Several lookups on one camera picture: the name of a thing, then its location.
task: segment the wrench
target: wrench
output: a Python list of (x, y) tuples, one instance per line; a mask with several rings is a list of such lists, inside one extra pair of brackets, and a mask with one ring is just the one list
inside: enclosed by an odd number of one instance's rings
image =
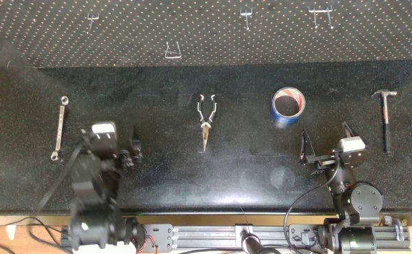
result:
[(51, 154), (51, 159), (56, 161), (59, 159), (60, 144), (62, 142), (62, 128), (63, 128), (63, 115), (65, 114), (65, 108), (68, 106), (67, 96), (61, 98), (62, 105), (60, 106), (59, 112), (59, 127), (57, 128), (57, 140), (56, 140), (56, 149)]

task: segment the black table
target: black table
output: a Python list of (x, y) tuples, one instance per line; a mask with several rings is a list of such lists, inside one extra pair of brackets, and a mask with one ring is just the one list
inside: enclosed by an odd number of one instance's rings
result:
[[(269, 114), (273, 94), (292, 86), (306, 108), (285, 129)], [(382, 149), (381, 88), (389, 98), (394, 156)], [(215, 94), (218, 110), (202, 152), (197, 96)], [(60, 98), (70, 99), (62, 160), (53, 162)], [(209, 100), (204, 109), (210, 110)], [(412, 61), (299, 63), (149, 68), (0, 68), (0, 214), (35, 213), (67, 163), (80, 129), (114, 121), (122, 142), (136, 127), (145, 162), (123, 173), (119, 206), (126, 213), (282, 213), (325, 181), (298, 165), (301, 130), (317, 155), (344, 137), (346, 121), (369, 146), (357, 179), (384, 192), (384, 212), (412, 214)], [(45, 214), (68, 214), (67, 177)], [(334, 212), (323, 189), (294, 210)]]

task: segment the roll of tape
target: roll of tape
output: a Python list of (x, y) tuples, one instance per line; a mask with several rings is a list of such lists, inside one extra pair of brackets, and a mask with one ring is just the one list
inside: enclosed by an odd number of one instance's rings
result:
[[(289, 96), (297, 101), (298, 112), (296, 114), (292, 116), (285, 116), (278, 112), (277, 108), (275, 107), (275, 102), (283, 96)], [(303, 110), (305, 109), (305, 104), (306, 101), (302, 92), (294, 87), (283, 87), (282, 89), (278, 90), (272, 98), (272, 116), (277, 123), (280, 123), (281, 126), (285, 126), (297, 121), (298, 117), (300, 117), (300, 115), (303, 113)]]

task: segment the wooden surface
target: wooden surface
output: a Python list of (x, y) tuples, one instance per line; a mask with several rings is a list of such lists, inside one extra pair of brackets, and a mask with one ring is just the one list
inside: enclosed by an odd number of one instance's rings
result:
[[(8, 222), (13, 222), (16, 220), (21, 219), (22, 217), (0, 217), (0, 224), (4, 225), (5, 223)], [(187, 224), (192, 224), (191, 221), (193, 220), (194, 217), (176, 217), (176, 221), (179, 223), (173, 223), (174, 225), (187, 225)], [(242, 223), (241, 219), (237, 216), (234, 217), (224, 217), (224, 216), (204, 216), (204, 217), (199, 217), (195, 216), (195, 224), (234, 224), (234, 223)], [(226, 223), (220, 222), (221, 219), (219, 218), (225, 218)], [(252, 223), (254, 225), (261, 225), (261, 223), (265, 225), (281, 225), (281, 220), (282, 216), (248, 216), (248, 222)], [(48, 223), (51, 225), (54, 225), (55, 223), (59, 224), (67, 224), (68, 223), (68, 217), (39, 217), (39, 219), (42, 219), (44, 223)], [(167, 220), (174, 219), (170, 217), (139, 217), (139, 221), (142, 223), (163, 223), (166, 222)], [(317, 222), (316, 220), (323, 221), (323, 218), (316, 218), (316, 217), (292, 217), (289, 221), (291, 223), (321, 223)], [(23, 224), (27, 223), (34, 223), (33, 221), (26, 221)], [(412, 254), (412, 226), (409, 227), (410, 229), (410, 235), (411, 235), (411, 251), (410, 252), (379, 252), (381, 254), (387, 254), (387, 253), (393, 253), (393, 254)], [(48, 233), (44, 230), (43, 227), (41, 226), (34, 226), (32, 228), (32, 232), (34, 235), (36, 235), (39, 238), (44, 239), (45, 241), (52, 241), (51, 238), (49, 237)], [(60, 234), (54, 232), (54, 236), (56, 239), (60, 239)], [(6, 232), (6, 227), (5, 226), (0, 226), (0, 244), (10, 248), (13, 252), (16, 254), (32, 254), (32, 253), (63, 253), (53, 247), (46, 246), (44, 244), (38, 243), (31, 239), (28, 235), (27, 227), (26, 226), (17, 226), (16, 227), (16, 232), (15, 232), (15, 238), (14, 240), (10, 240), (8, 238), (7, 232)]]

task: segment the pegboard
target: pegboard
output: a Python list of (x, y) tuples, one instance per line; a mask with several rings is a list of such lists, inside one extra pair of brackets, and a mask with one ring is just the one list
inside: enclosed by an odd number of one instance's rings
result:
[(412, 59), (412, 1), (0, 0), (0, 34), (35, 67)]

